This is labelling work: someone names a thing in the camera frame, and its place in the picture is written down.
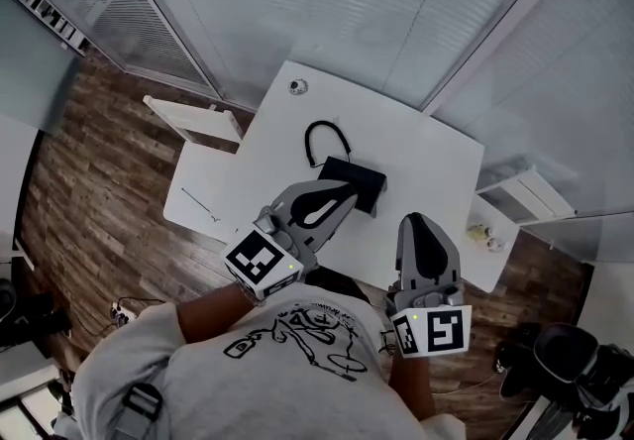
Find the strap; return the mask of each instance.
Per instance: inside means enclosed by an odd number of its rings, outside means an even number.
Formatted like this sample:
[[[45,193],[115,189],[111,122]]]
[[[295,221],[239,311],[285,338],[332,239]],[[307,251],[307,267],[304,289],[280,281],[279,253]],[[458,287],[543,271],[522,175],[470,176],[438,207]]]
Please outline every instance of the strap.
[[[112,440],[143,440],[159,418],[160,392],[151,384],[134,384],[123,398],[123,405]]]
[[[339,136],[341,143],[344,145],[344,149],[346,150],[346,155],[348,155],[348,162],[349,162],[350,153],[353,150],[351,149],[350,145],[348,144],[348,141],[344,137],[343,132],[339,130],[339,127],[335,125],[334,123],[331,123],[330,121],[320,120],[320,121],[313,121],[309,125],[309,127],[306,129],[306,133],[304,134],[304,148],[306,148],[306,158],[308,159],[308,163],[310,164],[310,166],[312,168],[315,168],[316,166],[318,166],[315,164],[315,161],[313,160],[312,150],[310,149],[310,134],[314,128],[319,126],[332,128],[335,131],[335,133]]]

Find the cable on floor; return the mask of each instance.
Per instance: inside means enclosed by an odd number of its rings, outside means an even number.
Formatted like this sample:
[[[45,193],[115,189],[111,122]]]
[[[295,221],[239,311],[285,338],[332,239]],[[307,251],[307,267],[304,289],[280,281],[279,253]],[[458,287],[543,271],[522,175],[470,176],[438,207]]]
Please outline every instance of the cable on floor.
[[[381,331],[380,336],[383,339],[383,345],[380,349],[378,349],[379,353],[381,353],[384,350],[390,356],[394,355],[394,351],[396,350],[396,345],[394,345],[393,343],[387,343],[387,335],[393,332],[394,332],[393,329],[390,329],[389,331]]]
[[[504,401],[505,403],[510,403],[510,404],[528,404],[528,403],[534,403],[535,401],[537,401],[537,399],[530,399],[528,401],[514,401],[512,399],[506,399],[504,396],[502,396],[502,386],[499,387],[499,391],[497,392],[497,395],[502,401]]]
[[[161,304],[165,304],[165,301],[163,301],[162,299],[153,299],[151,297],[132,297],[130,295],[125,295],[123,297],[119,297],[119,300],[117,301],[117,306],[120,306],[121,301],[124,299],[131,299],[131,300],[144,301],[144,302],[159,302]]]
[[[83,322],[81,321],[81,318],[79,318],[79,315],[77,315],[74,311],[72,312],[73,316],[77,319],[77,322],[79,323],[79,325],[81,326],[81,328],[86,331],[90,336],[93,336],[94,338],[99,338],[103,333],[106,332],[107,329],[109,329],[110,327],[116,327],[117,324],[108,324],[106,325],[101,331],[99,331],[98,333],[93,333],[90,329],[88,329]]]
[[[458,394],[458,392],[462,392],[463,390],[469,390],[470,388],[480,387],[481,385],[488,384],[494,377],[497,377],[499,374],[494,373],[485,381],[480,382],[479,384],[470,385],[469,387],[457,388],[456,390],[450,390],[449,392],[432,392],[434,396],[446,396],[448,394]]]

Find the graphic print on shirt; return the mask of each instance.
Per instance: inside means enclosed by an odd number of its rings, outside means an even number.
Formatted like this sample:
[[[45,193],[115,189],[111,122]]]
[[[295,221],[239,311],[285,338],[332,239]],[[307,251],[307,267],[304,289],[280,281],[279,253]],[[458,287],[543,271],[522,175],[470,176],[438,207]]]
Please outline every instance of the graphic print on shirt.
[[[233,359],[242,359],[262,340],[266,334],[275,343],[286,343],[292,339],[306,356],[311,366],[332,373],[349,382],[357,379],[349,373],[364,373],[368,371],[366,365],[350,355],[355,341],[359,335],[355,332],[353,323],[348,321],[345,313],[323,304],[312,304],[323,309],[307,309],[299,304],[289,311],[277,314],[270,329],[256,329],[245,337],[236,340],[224,350],[224,354]],[[317,355],[311,349],[311,343],[315,341],[323,345],[334,345],[337,335],[348,337],[348,346],[345,354],[329,354],[327,361],[318,361]]]

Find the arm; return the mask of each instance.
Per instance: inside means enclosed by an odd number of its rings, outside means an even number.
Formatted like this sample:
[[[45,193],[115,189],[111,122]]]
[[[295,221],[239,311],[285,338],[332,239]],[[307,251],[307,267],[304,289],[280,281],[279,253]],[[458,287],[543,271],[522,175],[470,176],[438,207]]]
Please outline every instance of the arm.
[[[396,349],[389,386],[418,420],[436,415],[436,405],[429,387],[429,360],[426,358],[404,359],[400,350]]]
[[[187,343],[220,336],[254,309],[240,287],[232,283],[176,306],[178,324]]]
[[[178,306],[147,308],[102,340],[79,367],[73,385],[75,413],[85,436],[107,436],[133,384],[151,383],[180,347],[225,333],[253,308],[231,284]]]

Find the black and white marker cube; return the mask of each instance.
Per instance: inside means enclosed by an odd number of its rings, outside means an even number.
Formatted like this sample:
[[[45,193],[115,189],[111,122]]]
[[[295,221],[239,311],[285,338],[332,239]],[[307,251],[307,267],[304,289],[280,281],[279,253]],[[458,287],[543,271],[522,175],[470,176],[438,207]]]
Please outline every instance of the black and white marker cube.
[[[404,358],[444,356],[469,349],[470,306],[407,308],[390,320]]]
[[[258,299],[297,281],[302,264],[268,234],[251,224],[240,229],[221,254],[229,271]]]

